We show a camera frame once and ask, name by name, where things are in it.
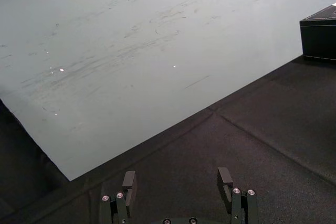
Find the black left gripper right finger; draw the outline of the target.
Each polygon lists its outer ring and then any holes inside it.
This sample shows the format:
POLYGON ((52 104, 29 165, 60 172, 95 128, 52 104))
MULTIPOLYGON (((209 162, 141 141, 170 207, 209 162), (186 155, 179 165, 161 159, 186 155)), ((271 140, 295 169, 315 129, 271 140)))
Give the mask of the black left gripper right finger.
POLYGON ((242 190, 235 187, 226 167, 217 169, 217 188, 231 223, 259 223, 257 193, 254 189, 242 190))

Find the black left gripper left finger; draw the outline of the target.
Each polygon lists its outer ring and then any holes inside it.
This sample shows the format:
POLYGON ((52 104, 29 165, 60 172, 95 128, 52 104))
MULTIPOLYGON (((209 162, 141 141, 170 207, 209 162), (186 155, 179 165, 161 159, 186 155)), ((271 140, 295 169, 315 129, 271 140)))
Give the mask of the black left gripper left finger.
POLYGON ((100 198, 99 223, 131 223, 131 209, 136 196, 136 172, 125 173, 122 188, 113 195, 100 198))

